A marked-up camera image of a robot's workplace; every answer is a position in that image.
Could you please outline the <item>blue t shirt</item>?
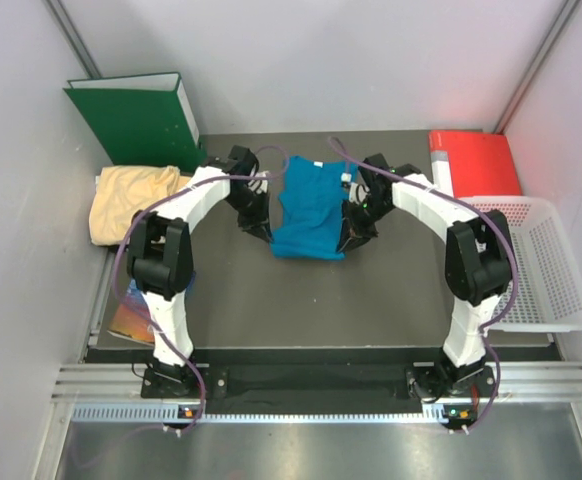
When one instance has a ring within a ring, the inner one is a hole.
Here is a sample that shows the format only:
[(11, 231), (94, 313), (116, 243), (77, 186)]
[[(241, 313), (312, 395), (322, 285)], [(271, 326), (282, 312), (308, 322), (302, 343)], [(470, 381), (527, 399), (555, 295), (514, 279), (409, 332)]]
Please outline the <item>blue t shirt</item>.
[(270, 248), (276, 258), (340, 261), (337, 250), (342, 227), (342, 203), (349, 199), (342, 175), (357, 174), (344, 161), (318, 162), (290, 158), (284, 186), (278, 195), (282, 224), (272, 232)]

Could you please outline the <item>cream t shirt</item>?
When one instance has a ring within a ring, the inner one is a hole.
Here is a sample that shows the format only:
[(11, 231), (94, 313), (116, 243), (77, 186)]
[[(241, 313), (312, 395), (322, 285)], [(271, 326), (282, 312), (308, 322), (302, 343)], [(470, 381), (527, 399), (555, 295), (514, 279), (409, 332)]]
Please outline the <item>cream t shirt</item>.
[(91, 242), (119, 245), (138, 211), (177, 193), (191, 178), (174, 166), (104, 167), (96, 179), (88, 218)]

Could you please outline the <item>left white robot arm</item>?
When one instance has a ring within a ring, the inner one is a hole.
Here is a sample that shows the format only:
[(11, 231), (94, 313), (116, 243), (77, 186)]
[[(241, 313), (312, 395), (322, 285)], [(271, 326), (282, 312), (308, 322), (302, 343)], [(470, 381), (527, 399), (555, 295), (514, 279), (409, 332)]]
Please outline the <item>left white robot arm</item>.
[(239, 229), (271, 242), (270, 178), (255, 153), (234, 146), (226, 158), (207, 158), (183, 189), (134, 216), (127, 274), (145, 302), (154, 335), (143, 398), (186, 398), (202, 391), (200, 372), (190, 362), (194, 345), (186, 319), (186, 294), (194, 277), (191, 235), (225, 201), (237, 213)]

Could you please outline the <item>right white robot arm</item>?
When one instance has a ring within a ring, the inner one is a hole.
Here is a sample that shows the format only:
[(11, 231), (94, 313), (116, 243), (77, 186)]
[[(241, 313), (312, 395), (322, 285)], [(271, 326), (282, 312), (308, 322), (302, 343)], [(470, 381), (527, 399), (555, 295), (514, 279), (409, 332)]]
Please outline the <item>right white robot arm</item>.
[(427, 226), (445, 245), (444, 280), (453, 295), (449, 333), (432, 367), (411, 381), (426, 403), (469, 389), (486, 360), (488, 322), (514, 278), (515, 257), (505, 215), (479, 214), (471, 205), (441, 193), (411, 164), (391, 167), (381, 154), (360, 165), (363, 181), (348, 174), (349, 197), (342, 203), (336, 250), (357, 249), (378, 235), (377, 222), (394, 209)]

